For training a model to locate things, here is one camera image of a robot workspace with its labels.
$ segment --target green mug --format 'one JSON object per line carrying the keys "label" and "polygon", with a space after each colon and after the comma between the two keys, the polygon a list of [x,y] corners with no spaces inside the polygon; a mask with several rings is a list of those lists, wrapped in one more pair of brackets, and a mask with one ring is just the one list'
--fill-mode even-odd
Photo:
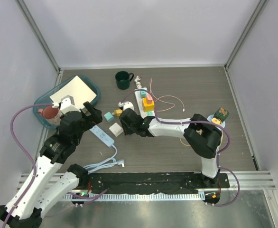
{"label": "green mug", "polygon": [[119,89],[127,89],[130,86],[130,81],[133,79],[134,74],[126,71],[116,73],[115,79]]}

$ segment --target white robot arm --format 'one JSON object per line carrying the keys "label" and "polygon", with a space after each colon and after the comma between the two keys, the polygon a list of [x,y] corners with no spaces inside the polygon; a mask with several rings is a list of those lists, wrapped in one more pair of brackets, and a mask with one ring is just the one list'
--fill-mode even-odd
{"label": "white robot arm", "polygon": [[187,140],[193,150],[201,156],[201,173],[205,184],[217,183],[219,169],[216,161],[217,152],[222,142],[222,131],[213,125],[190,123],[190,121],[207,122],[207,119],[202,115],[195,114],[192,118],[184,120],[161,118],[156,120],[154,116],[147,116],[143,119],[128,108],[123,110],[119,119],[125,134],[136,133],[141,137],[172,136]]}
{"label": "white robot arm", "polygon": [[95,109],[89,102],[84,103],[84,106],[85,113],[75,107],[72,97],[68,96],[61,100],[60,110],[63,116],[60,126],[57,127],[56,133],[44,142],[40,150],[34,181],[31,183],[34,175],[32,171],[12,200],[0,206],[0,219],[4,221],[9,217],[7,224],[11,228],[38,228],[42,218],[63,195],[76,187],[86,187],[87,170],[74,164],[59,182],[46,192],[42,192],[50,178],[75,151],[83,133],[102,122],[100,110]]}

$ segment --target orange block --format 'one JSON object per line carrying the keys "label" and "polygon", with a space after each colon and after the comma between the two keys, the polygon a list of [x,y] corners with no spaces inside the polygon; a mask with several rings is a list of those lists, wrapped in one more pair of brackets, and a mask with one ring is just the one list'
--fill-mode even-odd
{"label": "orange block", "polygon": [[143,108],[143,111],[145,113],[147,112],[150,112],[150,111],[153,111],[155,109],[155,103],[154,103],[154,100],[152,99],[151,103],[149,104],[148,101],[147,101],[147,98],[144,97],[142,99],[142,108]]}

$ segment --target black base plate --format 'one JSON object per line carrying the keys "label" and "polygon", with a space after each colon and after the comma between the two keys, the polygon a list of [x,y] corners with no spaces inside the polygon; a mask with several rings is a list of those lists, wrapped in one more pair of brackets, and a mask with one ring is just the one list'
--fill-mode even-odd
{"label": "black base plate", "polygon": [[[218,188],[218,184],[206,187],[200,173],[194,172],[139,172],[139,173],[92,173],[92,193],[107,189],[107,194],[190,194],[196,189]],[[221,188],[229,188],[226,173],[219,173]]]}

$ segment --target wooden tabletop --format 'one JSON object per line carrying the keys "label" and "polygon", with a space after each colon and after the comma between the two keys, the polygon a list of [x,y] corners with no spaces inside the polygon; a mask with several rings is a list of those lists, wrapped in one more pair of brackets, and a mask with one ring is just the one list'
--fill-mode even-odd
{"label": "wooden tabletop", "polygon": [[[255,170],[251,153],[241,126],[237,109],[230,91],[223,67],[174,67],[174,68],[135,68],[135,69],[90,69],[65,70],[62,81],[75,75],[88,76],[101,90],[101,98],[96,105],[102,114],[113,112],[118,108],[118,102],[133,91],[135,83],[131,81],[130,88],[120,90],[115,83],[115,74],[125,70],[141,77],[143,87],[149,86],[153,78],[153,93],[156,97],[173,95],[180,98],[185,104],[182,112],[181,103],[174,98],[164,98],[172,102],[175,107],[159,112],[159,117],[183,119],[201,114],[207,117],[214,114],[219,107],[230,112],[226,120],[226,129],[231,135],[230,147],[220,155],[220,165],[234,171]],[[134,95],[128,100],[133,102],[135,111],[139,114]],[[158,102],[157,109],[169,108],[169,104]],[[115,166],[102,172],[162,172],[162,171],[200,171],[200,157],[192,150],[181,144],[179,138],[154,137],[141,138],[139,135],[121,134],[115,137],[109,127],[120,122],[118,118],[108,123],[105,118],[99,126],[115,140],[118,148],[117,160],[125,160],[125,168]],[[108,148],[90,131],[84,133],[80,145],[68,158],[58,172],[66,172],[71,164],[81,166],[98,163],[111,157],[113,148]]]}

